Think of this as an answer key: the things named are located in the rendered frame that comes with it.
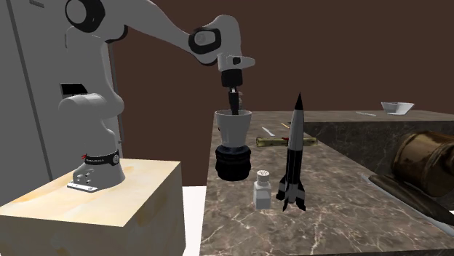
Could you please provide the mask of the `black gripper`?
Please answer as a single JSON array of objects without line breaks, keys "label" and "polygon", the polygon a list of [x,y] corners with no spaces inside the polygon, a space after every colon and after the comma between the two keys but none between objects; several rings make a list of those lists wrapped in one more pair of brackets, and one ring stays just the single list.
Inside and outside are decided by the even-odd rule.
[{"label": "black gripper", "polygon": [[221,72],[221,83],[223,87],[229,87],[229,105],[233,115],[239,114],[239,92],[235,87],[243,84],[242,69],[229,69]]}]

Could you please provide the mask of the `white cup on black base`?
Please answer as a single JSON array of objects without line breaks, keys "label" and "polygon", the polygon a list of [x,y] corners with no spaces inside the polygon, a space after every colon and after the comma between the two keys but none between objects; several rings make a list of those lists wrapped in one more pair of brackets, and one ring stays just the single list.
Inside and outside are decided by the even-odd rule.
[{"label": "white cup on black base", "polygon": [[231,110],[219,110],[215,118],[221,136],[221,144],[215,150],[218,177],[231,182],[244,180],[251,170],[246,137],[252,112],[239,110],[234,115]]}]

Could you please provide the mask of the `olive brass cylinder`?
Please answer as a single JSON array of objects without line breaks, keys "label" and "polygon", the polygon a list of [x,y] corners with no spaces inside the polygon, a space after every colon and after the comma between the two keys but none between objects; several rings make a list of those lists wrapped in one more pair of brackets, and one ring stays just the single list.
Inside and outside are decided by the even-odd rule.
[{"label": "olive brass cylinder", "polygon": [[[257,147],[271,147],[271,146],[288,146],[289,138],[288,137],[257,137],[256,140]],[[317,145],[318,140],[315,137],[305,137],[303,139],[304,146],[313,146]]]}]

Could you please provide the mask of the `black and white toy rocket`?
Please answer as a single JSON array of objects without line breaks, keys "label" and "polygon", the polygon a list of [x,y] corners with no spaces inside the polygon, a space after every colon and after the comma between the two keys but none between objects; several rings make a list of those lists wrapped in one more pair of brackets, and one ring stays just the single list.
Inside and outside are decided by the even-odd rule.
[{"label": "black and white toy rocket", "polygon": [[276,199],[284,202],[282,211],[286,210],[288,204],[296,204],[299,209],[306,210],[305,190],[300,181],[304,142],[303,128],[303,103],[301,93],[299,93],[290,124],[285,175],[279,181],[278,192],[276,194]]}]

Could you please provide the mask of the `white salt shaker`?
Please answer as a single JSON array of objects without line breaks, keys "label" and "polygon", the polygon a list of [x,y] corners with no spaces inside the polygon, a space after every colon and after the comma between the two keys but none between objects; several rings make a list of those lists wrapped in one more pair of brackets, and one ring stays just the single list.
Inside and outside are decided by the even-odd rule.
[{"label": "white salt shaker", "polygon": [[253,183],[253,203],[256,209],[271,208],[270,173],[266,170],[256,172],[256,181]]}]

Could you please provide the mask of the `beige wooden robot stand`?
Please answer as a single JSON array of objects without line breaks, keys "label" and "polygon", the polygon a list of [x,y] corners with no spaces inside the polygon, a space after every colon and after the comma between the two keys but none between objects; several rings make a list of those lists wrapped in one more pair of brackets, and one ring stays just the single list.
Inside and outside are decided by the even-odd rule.
[{"label": "beige wooden robot stand", "polygon": [[0,255],[182,256],[181,163],[121,166],[126,178],[112,188],[68,188],[68,173],[0,207]]}]

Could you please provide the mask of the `white bowl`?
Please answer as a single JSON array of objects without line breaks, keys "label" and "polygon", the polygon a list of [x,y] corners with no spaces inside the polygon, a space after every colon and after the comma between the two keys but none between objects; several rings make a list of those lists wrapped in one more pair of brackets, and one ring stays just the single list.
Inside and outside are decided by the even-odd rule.
[{"label": "white bowl", "polygon": [[405,102],[382,102],[381,103],[383,110],[390,115],[395,116],[404,116],[406,115],[414,106],[414,103],[405,103]]}]

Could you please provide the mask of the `bronze faucet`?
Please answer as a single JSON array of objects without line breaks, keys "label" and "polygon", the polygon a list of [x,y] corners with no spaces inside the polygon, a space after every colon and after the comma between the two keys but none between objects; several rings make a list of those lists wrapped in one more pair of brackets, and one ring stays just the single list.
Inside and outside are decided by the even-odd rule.
[{"label": "bronze faucet", "polygon": [[454,136],[423,131],[400,142],[391,173],[368,180],[422,215],[454,226],[454,214],[435,201],[454,191]]}]

